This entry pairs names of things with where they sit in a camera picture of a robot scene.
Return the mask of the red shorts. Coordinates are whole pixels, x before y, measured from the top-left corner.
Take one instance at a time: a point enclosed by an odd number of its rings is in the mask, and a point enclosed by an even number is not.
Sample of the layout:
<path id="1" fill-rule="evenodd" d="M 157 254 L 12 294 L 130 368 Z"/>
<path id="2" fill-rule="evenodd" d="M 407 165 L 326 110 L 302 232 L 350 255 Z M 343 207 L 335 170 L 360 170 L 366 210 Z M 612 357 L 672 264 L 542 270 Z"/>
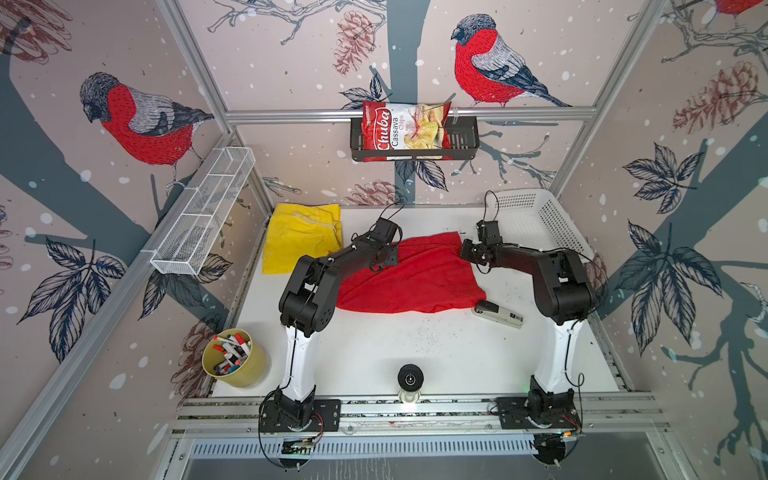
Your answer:
<path id="1" fill-rule="evenodd" d="M 406 239 L 399 245 L 397 265 L 346 279 L 337 307 L 372 314 L 470 309 L 487 295 L 471 264 L 459 256 L 461 246 L 457 232 Z"/>

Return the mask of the white plastic basket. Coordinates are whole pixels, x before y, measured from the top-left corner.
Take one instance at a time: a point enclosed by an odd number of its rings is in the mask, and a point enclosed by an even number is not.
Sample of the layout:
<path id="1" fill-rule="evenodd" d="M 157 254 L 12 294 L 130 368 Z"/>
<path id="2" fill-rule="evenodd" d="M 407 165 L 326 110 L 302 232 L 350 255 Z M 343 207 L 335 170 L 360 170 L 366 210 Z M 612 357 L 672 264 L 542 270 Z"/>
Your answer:
<path id="1" fill-rule="evenodd" d="M 555 196 L 545 189 L 513 189 L 487 193 L 486 220 L 496 221 L 502 239 L 523 247 L 567 248 L 586 261 L 594 252 Z"/>

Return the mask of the yellow shorts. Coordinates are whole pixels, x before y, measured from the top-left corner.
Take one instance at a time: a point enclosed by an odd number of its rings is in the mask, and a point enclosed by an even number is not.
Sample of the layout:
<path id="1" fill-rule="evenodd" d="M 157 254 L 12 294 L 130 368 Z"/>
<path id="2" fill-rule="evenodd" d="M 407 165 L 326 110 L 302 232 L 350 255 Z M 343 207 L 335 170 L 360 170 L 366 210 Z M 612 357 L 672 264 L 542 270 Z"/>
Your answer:
<path id="1" fill-rule="evenodd" d="M 290 274 L 302 256 L 323 257 L 342 248 L 339 205 L 314 207 L 281 203 L 275 208 L 267 229 L 262 273 Z"/>

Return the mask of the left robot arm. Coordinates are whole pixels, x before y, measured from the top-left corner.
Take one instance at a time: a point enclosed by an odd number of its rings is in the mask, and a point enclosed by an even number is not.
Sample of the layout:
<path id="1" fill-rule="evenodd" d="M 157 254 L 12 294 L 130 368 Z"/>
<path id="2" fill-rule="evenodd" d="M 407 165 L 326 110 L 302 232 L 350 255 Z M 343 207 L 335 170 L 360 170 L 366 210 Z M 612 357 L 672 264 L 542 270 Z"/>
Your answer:
<path id="1" fill-rule="evenodd" d="M 278 303 L 287 351 L 283 379 L 274 393 L 280 413 L 291 421 L 304 425 L 312 415 L 313 338 L 330 323 L 343 282 L 362 270 L 395 265 L 396 235 L 367 232 L 336 253 L 298 260 Z"/>

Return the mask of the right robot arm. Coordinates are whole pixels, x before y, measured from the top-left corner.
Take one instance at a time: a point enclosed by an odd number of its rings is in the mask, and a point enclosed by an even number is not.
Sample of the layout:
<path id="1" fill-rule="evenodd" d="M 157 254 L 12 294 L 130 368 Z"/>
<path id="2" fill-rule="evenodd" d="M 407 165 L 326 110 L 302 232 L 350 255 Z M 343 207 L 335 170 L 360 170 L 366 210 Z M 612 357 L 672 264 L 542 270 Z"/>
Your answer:
<path id="1" fill-rule="evenodd" d="M 530 379 L 528 419 L 547 426 L 575 412 L 574 395 L 583 378 L 572 374 L 578 335 L 597 305 L 578 252 L 560 248 L 541 251 L 513 244 L 487 245 L 465 240 L 460 257 L 478 266 L 506 268 L 531 276 L 533 297 L 541 315 L 553 321 L 543 352 Z"/>

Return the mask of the grey stapler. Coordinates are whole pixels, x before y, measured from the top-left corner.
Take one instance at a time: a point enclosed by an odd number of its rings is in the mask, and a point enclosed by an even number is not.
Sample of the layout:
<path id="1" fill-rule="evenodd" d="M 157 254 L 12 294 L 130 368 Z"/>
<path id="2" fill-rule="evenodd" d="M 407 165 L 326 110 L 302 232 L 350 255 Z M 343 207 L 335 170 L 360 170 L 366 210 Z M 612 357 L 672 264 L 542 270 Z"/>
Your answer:
<path id="1" fill-rule="evenodd" d="M 473 307 L 473 314 L 479 318 L 517 329 L 521 329 L 524 323 L 523 316 L 488 300 L 478 301 Z"/>

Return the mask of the red chips bag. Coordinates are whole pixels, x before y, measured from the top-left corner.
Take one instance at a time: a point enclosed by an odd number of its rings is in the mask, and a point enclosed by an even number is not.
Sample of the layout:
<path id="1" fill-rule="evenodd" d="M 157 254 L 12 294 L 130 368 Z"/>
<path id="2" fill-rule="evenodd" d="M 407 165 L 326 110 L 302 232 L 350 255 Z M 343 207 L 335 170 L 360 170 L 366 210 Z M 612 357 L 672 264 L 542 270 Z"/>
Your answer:
<path id="1" fill-rule="evenodd" d="M 364 162 L 395 160 L 393 152 L 449 149 L 446 121 L 451 103 L 363 102 Z"/>

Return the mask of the yellow marker cup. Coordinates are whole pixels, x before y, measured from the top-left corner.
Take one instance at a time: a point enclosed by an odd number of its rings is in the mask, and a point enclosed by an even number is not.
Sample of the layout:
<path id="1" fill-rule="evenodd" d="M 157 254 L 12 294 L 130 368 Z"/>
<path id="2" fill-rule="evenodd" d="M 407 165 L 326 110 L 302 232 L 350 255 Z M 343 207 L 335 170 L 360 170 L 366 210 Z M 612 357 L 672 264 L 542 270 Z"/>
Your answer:
<path id="1" fill-rule="evenodd" d="M 244 330 L 233 328 L 214 334 L 202 353 L 203 371 L 234 388 L 261 382 L 269 373 L 266 350 Z"/>

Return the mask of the black wall basket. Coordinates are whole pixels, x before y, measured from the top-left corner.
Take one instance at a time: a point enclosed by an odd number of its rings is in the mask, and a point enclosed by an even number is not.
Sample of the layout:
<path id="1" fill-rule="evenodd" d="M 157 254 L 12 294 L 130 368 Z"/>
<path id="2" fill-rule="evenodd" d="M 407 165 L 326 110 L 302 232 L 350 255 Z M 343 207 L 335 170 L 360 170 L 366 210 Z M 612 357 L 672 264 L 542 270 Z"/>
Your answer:
<path id="1" fill-rule="evenodd" d="M 365 150 L 361 118 L 353 118 L 350 126 L 351 156 L 357 162 L 371 162 L 380 158 L 382 161 L 458 161 L 473 160 L 480 147 L 478 122 L 476 117 L 450 116 L 445 125 L 445 141 L 449 148 L 431 150 Z"/>

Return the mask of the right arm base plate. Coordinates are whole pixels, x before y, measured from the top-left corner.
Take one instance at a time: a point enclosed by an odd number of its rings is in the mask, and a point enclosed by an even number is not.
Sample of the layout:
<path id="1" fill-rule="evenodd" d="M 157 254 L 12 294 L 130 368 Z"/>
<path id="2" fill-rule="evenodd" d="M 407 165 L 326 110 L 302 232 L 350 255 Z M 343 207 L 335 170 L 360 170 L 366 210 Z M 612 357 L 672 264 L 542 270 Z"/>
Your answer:
<path id="1" fill-rule="evenodd" d="M 568 395 L 533 401 L 520 396 L 498 397 L 495 412 L 503 430 L 579 430 L 582 427 L 574 400 Z"/>

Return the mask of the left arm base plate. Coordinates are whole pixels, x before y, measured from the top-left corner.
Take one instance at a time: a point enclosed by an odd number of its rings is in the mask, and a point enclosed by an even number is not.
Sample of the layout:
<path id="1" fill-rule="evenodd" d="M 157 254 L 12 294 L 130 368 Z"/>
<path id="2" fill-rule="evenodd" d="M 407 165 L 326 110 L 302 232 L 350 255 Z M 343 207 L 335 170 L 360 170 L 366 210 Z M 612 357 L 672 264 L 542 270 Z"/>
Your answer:
<path id="1" fill-rule="evenodd" d="M 298 404 L 270 399 L 263 404 L 259 416 L 259 429 L 262 433 L 337 432 L 341 401 L 320 399 Z"/>

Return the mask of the aluminium front rail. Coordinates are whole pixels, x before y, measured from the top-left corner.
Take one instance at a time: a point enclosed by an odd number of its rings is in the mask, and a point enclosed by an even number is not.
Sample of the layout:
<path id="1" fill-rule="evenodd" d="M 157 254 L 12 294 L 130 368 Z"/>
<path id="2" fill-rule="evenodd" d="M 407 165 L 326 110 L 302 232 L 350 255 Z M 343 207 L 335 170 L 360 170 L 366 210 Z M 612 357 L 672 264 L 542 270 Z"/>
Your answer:
<path id="1" fill-rule="evenodd" d="M 214 397 L 186 401 L 169 427 L 173 438 L 253 437 L 263 423 L 275 423 L 269 433 L 326 436 L 502 433 L 502 416 L 511 410 L 497 404 L 499 394 L 425 394 L 416 403 L 396 395 L 340 396 L 316 400 L 323 422 L 289 428 L 260 406 L 259 397 Z M 582 393 L 575 397 L 575 414 L 584 433 L 666 431 L 669 422 L 654 396 L 643 392 Z"/>

